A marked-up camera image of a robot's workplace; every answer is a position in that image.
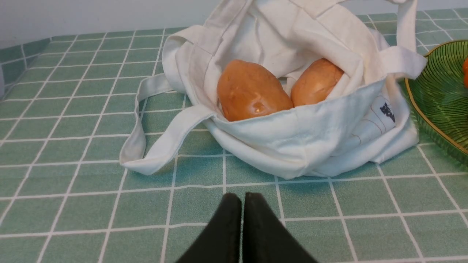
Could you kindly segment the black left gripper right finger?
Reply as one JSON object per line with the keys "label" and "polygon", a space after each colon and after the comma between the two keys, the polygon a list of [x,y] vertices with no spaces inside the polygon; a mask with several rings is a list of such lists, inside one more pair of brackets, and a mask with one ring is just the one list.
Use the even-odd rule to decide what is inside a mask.
{"label": "black left gripper right finger", "polygon": [[242,232],[244,263],[316,263],[287,231],[260,193],[246,193]]}

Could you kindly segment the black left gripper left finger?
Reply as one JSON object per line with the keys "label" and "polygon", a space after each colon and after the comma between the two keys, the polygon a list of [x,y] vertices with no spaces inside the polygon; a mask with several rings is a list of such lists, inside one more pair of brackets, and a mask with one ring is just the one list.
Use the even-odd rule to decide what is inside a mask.
{"label": "black left gripper left finger", "polygon": [[178,263],[238,263],[242,203],[226,193],[214,215]]}

